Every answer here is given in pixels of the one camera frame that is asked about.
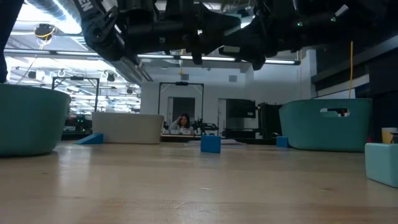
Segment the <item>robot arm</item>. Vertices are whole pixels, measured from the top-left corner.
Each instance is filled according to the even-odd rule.
[[[156,0],[118,0],[108,12],[100,0],[74,2],[86,43],[106,60],[127,57],[137,63],[137,54],[186,49],[201,64],[202,54],[218,49],[251,62],[255,70],[281,50],[296,52],[350,37],[377,23],[387,7],[382,0],[257,0],[255,18],[240,29],[238,17],[213,12],[194,0],[168,0],[163,14]]]

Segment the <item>wooden tabletop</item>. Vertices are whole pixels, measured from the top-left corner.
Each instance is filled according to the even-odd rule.
[[[59,145],[0,160],[0,223],[397,223],[360,153]]]

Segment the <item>exposed duct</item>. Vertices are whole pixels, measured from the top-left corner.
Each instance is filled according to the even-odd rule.
[[[79,12],[70,0],[26,0],[40,11],[54,18],[56,25],[62,32],[79,34],[81,19]]]

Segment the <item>beige box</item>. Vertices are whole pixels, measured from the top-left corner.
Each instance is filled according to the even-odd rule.
[[[159,144],[162,115],[93,112],[93,133],[105,143]]]

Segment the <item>ceiling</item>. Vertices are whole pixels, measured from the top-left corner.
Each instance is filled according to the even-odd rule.
[[[248,2],[250,1],[210,0],[207,1],[205,5],[211,10],[221,12],[234,10],[237,7],[245,7]],[[109,9],[116,4],[116,0],[105,0],[103,4],[105,8]],[[165,9],[165,1],[157,1],[156,5],[160,10]],[[50,41],[44,43],[34,35],[34,29],[38,27],[39,24],[53,24],[58,28]],[[73,19],[70,19],[68,22],[60,22],[51,15],[43,13],[33,5],[24,4],[6,48],[38,50],[43,47],[43,50],[92,52],[92,50],[86,46],[83,36],[79,34],[80,32],[80,26],[73,21]],[[140,108],[141,90],[139,85],[143,82],[164,82],[170,79],[176,79],[180,77],[178,73],[181,70],[181,61],[179,60],[143,59],[142,66],[136,67],[125,60],[118,63],[109,63],[98,57],[55,58],[37,55],[37,58],[35,58],[34,54],[5,55],[7,66],[11,71],[8,76],[10,83],[51,88],[52,77],[56,77],[59,74],[64,75],[64,77],[79,75],[85,78],[99,78],[100,107],[105,106],[107,109],[111,108],[112,110],[122,112],[131,111],[132,109],[137,111]],[[210,54],[210,56],[217,57],[220,55],[215,51]],[[282,60],[296,60],[296,55],[290,52],[281,52],[276,58]],[[203,80],[214,79],[218,80],[218,82],[223,82],[220,81],[220,78],[215,78],[215,76],[219,74],[221,77],[221,74],[225,73],[222,71],[244,75],[246,70],[250,67],[250,64],[204,62],[203,65],[194,65],[192,61],[188,60],[182,62],[182,67],[183,69],[189,70],[191,73],[201,74],[197,75],[197,77],[201,77]],[[27,77],[28,69],[30,69],[30,71],[35,71],[37,78]],[[115,76],[115,81],[108,82],[106,77],[108,74],[112,73]],[[130,90],[133,89],[134,92],[128,94],[128,88],[130,88]],[[76,113],[89,113],[93,110],[94,103],[92,96],[95,95],[95,88],[93,88],[93,84],[88,80],[79,82],[64,80],[56,89],[64,91],[73,97]]]

